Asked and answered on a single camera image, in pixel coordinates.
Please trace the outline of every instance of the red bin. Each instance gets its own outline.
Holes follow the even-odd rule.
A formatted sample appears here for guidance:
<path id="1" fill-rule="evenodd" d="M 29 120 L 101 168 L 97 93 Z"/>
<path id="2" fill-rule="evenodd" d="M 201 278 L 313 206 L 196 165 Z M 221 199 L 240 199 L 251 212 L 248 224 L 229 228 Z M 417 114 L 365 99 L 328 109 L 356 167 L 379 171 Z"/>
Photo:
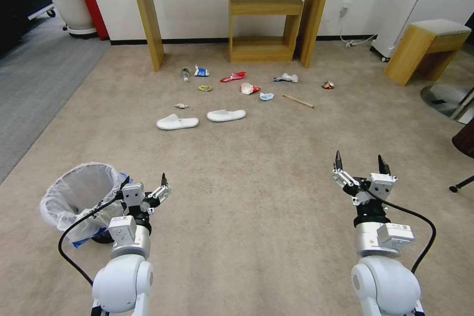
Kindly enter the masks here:
<path id="1" fill-rule="evenodd" d="M 97 31 L 97 35 L 99 36 L 100 40 L 106 40 L 109 38 L 109 33 L 107 32 L 107 28 L 105 27 L 104 20 L 102 19 L 102 15 L 100 14 L 99 6 L 97 5 L 96 0 L 84 0 L 89 10 L 90 17 L 92 17 L 92 22 L 94 23 L 94 27 Z"/>

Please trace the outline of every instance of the power outlet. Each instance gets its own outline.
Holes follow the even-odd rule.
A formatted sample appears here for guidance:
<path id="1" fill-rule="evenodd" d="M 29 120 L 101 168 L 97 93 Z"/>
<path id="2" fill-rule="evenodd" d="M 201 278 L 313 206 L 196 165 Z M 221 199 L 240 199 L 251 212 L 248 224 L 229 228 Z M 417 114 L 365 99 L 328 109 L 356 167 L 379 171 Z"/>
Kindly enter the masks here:
<path id="1" fill-rule="evenodd" d="M 339 18 L 343 18 L 346 16 L 347 12 L 349 11 L 349 8 L 351 7 L 351 1 L 350 0 L 344 0 L 341 5 L 341 10 L 339 11 Z"/>

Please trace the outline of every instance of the beige carpet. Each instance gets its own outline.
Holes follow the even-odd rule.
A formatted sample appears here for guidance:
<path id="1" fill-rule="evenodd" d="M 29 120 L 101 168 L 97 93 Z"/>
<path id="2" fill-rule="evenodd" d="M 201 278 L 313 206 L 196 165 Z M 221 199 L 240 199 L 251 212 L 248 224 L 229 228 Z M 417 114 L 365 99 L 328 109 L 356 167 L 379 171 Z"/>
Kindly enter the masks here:
<path id="1" fill-rule="evenodd" d="M 350 198 L 331 178 L 336 150 L 353 175 L 377 169 L 382 154 L 399 177 L 391 201 L 430 217 L 439 236 L 417 277 L 427 314 L 472 315 L 474 184 L 455 184 L 474 160 L 451 137 L 461 125 L 425 106 L 417 80 L 400 87 L 368 47 L 318 42 L 312 67 L 229 64 L 226 45 L 173 45 L 159 73 L 146 46 L 113 47 L 0 186 L 0 314 L 87 315 L 90 288 L 57 252 L 60 234 L 42 221 L 38 202 L 71 167 L 110 163 L 152 189 L 166 172 L 173 193 L 152 217 L 155 268 L 150 315 L 361 315 L 350 271 L 357 262 Z M 180 79 L 198 63 L 208 79 Z M 239 93 L 231 71 L 274 93 Z M 274 83 L 282 72 L 300 82 Z M 325 80 L 336 89 L 321 89 Z M 440 82 L 472 85 L 474 59 L 460 53 Z M 214 86 L 198 91 L 199 84 Z M 316 108 L 281 97 L 286 93 Z M 178 102 L 190 107 L 179 110 Z M 226 123 L 211 110 L 247 110 Z M 171 113 L 198 117 L 196 128 L 155 127 Z M 412 225 L 416 242 L 401 261 L 411 267 L 429 227 Z M 110 247 L 89 242 L 70 255 L 92 277 Z"/>

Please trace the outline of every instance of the plant pot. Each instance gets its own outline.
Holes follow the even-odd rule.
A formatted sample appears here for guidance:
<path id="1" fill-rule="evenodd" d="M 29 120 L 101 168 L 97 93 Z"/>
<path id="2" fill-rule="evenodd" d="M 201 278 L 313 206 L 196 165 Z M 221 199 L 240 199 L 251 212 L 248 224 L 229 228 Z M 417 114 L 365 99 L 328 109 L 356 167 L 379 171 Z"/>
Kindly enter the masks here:
<path id="1" fill-rule="evenodd" d="M 53 0 L 72 35 L 89 35 L 96 32 L 84 0 Z"/>

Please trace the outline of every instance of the plastic bottle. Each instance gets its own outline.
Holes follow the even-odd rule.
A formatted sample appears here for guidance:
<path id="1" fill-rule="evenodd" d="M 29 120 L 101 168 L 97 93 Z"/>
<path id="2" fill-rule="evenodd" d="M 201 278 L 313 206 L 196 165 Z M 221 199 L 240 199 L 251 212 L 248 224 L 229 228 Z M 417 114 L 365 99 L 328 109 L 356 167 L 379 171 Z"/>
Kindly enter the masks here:
<path id="1" fill-rule="evenodd" d="M 188 68 L 183 68 L 181 69 L 181 77 L 185 82 L 189 82 L 189 69 Z"/>

